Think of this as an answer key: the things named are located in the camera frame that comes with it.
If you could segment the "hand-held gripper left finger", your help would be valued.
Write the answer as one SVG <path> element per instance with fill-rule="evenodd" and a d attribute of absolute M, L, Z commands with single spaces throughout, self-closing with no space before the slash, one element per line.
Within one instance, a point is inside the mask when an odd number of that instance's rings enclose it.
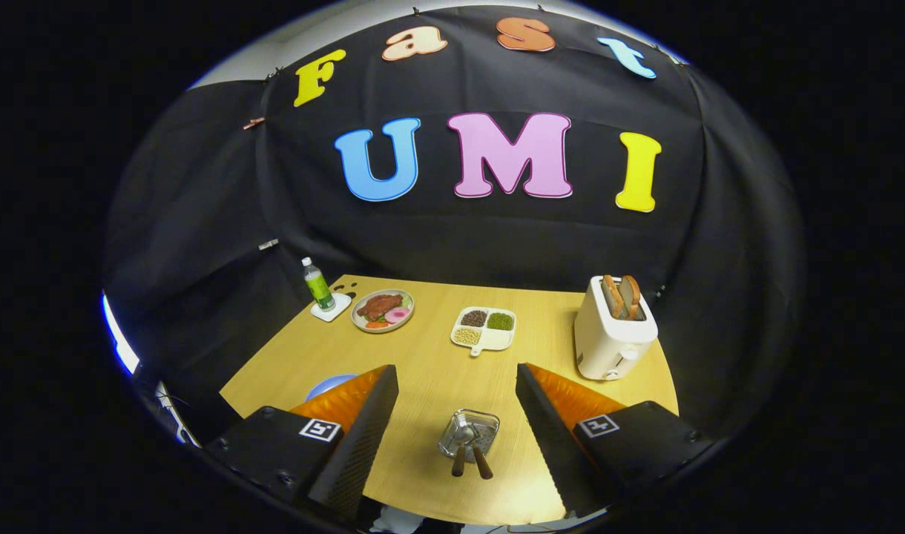
<path fill-rule="evenodd" d="M 204 449 L 273 501 L 353 521 L 398 393 L 383 365 L 296 408 L 256 409 Z"/>

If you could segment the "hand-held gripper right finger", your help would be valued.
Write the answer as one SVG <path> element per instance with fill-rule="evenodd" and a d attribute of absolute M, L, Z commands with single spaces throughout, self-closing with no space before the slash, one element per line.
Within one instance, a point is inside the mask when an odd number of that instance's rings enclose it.
<path fill-rule="evenodd" d="M 714 445 L 659 403 L 626 406 L 531 363 L 517 366 L 515 393 L 562 504 L 578 516 L 657 493 Z"/>

